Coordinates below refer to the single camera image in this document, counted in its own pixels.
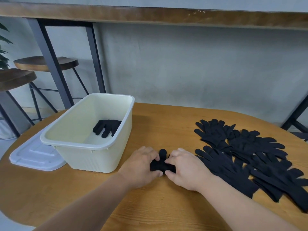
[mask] person's left hand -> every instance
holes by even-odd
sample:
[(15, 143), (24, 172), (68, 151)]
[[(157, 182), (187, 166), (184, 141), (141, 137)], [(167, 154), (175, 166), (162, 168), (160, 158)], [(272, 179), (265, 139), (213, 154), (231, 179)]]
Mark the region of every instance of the person's left hand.
[(132, 153), (118, 173), (127, 180), (131, 188), (145, 186), (163, 175), (160, 170), (150, 171), (150, 163), (154, 159), (159, 161), (158, 152), (151, 147), (143, 146)]

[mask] human hand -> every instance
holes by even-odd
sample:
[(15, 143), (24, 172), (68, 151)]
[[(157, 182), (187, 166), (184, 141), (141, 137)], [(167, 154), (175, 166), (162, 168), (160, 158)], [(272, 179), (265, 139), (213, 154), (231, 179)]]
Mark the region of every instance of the human hand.
[(201, 186), (214, 176), (200, 159), (182, 148), (172, 151), (165, 163), (175, 165), (176, 168), (176, 173), (165, 171), (167, 177), (187, 190), (199, 191)]
[(159, 161), (158, 152), (151, 147), (141, 147), (124, 162), (118, 173), (126, 179), (130, 188), (139, 188), (163, 175), (160, 170), (150, 171), (152, 160)]

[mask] container rim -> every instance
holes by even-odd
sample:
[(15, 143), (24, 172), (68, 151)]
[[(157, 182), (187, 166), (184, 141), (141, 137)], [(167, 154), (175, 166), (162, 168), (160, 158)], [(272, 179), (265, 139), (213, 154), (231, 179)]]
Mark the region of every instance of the container rim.
[(77, 107), (79, 104), (81, 104), (82, 102), (84, 102), (85, 100), (89, 99), (89, 97), (91, 96), (95, 96), (97, 94), (108, 94), (108, 95), (112, 95), (112, 96), (127, 96), (127, 97), (131, 97), (132, 98), (132, 102), (129, 105), (129, 108), (121, 122), (121, 124), (119, 125), (118, 129), (122, 129), (124, 123), (126, 122), (129, 113), (131, 112), (131, 110), (133, 109), (133, 106), (135, 104), (135, 98), (131, 95), (121, 95), (121, 94), (110, 94), (110, 93), (91, 93), (89, 95), (87, 95), (86, 97), (84, 97), (81, 101), (79, 101), (77, 104), (75, 104), (74, 106), (72, 106), (71, 108), (69, 108), (64, 114), (62, 114), (58, 119), (54, 120), (50, 125), (48, 125), (46, 127), (46, 129), (43, 131), (43, 133), (40, 136), (40, 140), (42, 143), (46, 144), (46, 145), (52, 145), (54, 148), (56, 147), (71, 147), (71, 148), (79, 148), (79, 149), (87, 149), (87, 150), (103, 150), (106, 149), (108, 147), (111, 147), (114, 142), (116, 141), (119, 132), (117, 131), (114, 136), (107, 142), (107, 143), (103, 143), (103, 144), (88, 144), (88, 143), (73, 143), (73, 142), (63, 142), (63, 141), (56, 141), (56, 140), (50, 140), (47, 139), (45, 137), (46, 133), (53, 127), (53, 125), (55, 125), (58, 121), (60, 121), (63, 117), (65, 117), (66, 115), (68, 115), (70, 112), (72, 112), (72, 110), (74, 110), (75, 107)]

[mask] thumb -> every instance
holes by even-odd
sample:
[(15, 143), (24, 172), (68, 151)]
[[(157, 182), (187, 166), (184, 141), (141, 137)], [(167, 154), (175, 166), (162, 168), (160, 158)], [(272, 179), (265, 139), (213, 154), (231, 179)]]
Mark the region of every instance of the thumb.
[(176, 176), (177, 176), (175, 173), (171, 172), (170, 170), (166, 170), (166, 171), (165, 171), (165, 175), (166, 175), (171, 181), (173, 181), (173, 182), (175, 183), (175, 178), (176, 178)]
[(156, 170), (156, 171), (151, 172), (150, 175), (151, 175), (151, 179), (154, 180), (157, 177), (161, 177), (163, 175), (163, 172), (160, 170)]

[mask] person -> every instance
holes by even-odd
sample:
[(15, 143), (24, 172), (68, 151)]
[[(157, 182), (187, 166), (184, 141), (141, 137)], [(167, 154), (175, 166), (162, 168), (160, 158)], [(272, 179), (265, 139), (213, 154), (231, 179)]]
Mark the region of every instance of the person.
[[(163, 175), (162, 171), (150, 171), (153, 159), (159, 160), (159, 155), (152, 147), (141, 147), (134, 151), (119, 171), (101, 186), (65, 207), (35, 231), (101, 230), (130, 190), (140, 188)], [(167, 177), (178, 186), (202, 194), (233, 231), (298, 230), (213, 175), (192, 153), (179, 148), (172, 151), (165, 162), (176, 168), (176, 173), (165, 171)]]

